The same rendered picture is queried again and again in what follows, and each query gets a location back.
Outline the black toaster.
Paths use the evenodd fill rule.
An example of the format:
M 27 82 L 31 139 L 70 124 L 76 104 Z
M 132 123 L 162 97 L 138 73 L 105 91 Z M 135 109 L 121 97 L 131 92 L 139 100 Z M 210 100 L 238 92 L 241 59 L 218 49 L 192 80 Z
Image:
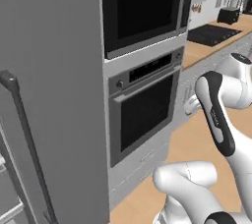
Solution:
M 232 25 L 238 21 L 239 13 L 240 10 L 238 8 L 221 8 L 219 11 L 217 22 Z

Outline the steel built-in oven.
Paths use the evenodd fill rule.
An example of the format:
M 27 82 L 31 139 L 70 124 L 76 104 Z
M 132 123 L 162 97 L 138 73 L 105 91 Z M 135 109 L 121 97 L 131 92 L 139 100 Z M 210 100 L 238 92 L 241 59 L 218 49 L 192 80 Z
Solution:
M 177 53 L 184 54 L 184 49 L 177 48 L 108 79 L 111 166 L 118 164 L 171 122 L 181 69 L 127 100 L 117 103 L 114 98 L 163 70 L 182 67 L 183 57 L 177 59 Z M 124 83 L 122 88 L 116 87 L 119 80 Z

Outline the black countertop appliance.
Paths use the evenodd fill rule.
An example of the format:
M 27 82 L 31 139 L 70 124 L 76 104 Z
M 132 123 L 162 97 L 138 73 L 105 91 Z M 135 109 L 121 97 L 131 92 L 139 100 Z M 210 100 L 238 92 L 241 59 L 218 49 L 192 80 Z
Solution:
M 252 0 L 243 1 L 243 14 L 252 15 Z

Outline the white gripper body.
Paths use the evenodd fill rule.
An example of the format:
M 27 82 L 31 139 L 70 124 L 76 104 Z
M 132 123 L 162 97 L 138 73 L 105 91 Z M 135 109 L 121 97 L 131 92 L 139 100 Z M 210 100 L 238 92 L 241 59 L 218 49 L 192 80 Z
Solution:
M 196 94 L 192 95 L 184 103 L 184 111 L 187 116 L 196 113 L 199 109 L 201 109 L 201 103 Z

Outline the grey fridge door rack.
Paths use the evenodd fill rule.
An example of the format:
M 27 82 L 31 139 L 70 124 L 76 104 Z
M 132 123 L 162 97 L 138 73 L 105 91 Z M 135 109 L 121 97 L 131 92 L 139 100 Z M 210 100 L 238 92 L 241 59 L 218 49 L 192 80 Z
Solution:
M 36 224 L 1 125 L 0 224 Z

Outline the grey drawer under oven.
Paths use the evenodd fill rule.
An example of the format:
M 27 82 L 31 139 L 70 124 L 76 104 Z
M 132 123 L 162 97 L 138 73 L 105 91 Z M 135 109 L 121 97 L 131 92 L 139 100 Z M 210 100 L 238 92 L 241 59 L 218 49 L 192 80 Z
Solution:
M 109 210 L 116 207 L 166 159 L 170 130 L 163 129 L 108 169 Z

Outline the grey lower cupboard run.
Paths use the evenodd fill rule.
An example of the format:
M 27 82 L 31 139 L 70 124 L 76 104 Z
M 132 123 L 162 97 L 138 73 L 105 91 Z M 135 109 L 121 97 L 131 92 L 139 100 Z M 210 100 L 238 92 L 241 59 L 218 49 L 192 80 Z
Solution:
M 231 52 L 237 52 L 245 56 L 248 55 L 252 45 L 252 32 L 232 42 L 225 48 L 199 61 L 192 67 L 184 70 L 180 74 L 177 96 L 174 107 L 174 115 L 180 117 L 184 113 L 184 103 L 194 94 L 195 81 L 204 73 L 213 70 L 220 64 Z

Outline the black hob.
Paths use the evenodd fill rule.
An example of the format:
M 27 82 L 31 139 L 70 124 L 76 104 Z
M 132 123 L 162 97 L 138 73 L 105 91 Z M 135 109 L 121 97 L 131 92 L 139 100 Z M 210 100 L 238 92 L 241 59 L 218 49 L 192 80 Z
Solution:
M 206 46 L 216 46 L 240 33 L 238 29 L 203 25 L 188 31 L 187 39 Z

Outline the grey fridge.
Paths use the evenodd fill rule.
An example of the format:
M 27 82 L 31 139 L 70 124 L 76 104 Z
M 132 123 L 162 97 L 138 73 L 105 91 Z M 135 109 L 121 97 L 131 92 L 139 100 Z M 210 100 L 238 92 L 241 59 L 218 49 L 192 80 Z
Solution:
M 101 0 L 0 0 L 0 71 L 19 81 L 58 224 L 108 224 Z M 36 224 L 47 210 L 11 92 L 0 125 Z

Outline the black built-in microwave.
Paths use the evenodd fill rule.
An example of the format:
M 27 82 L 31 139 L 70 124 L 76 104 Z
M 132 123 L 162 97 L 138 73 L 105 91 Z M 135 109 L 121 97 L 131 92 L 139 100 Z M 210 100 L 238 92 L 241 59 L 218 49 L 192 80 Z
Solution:
M 102 0 L 108 60 L 183 33 L 191 0 Z

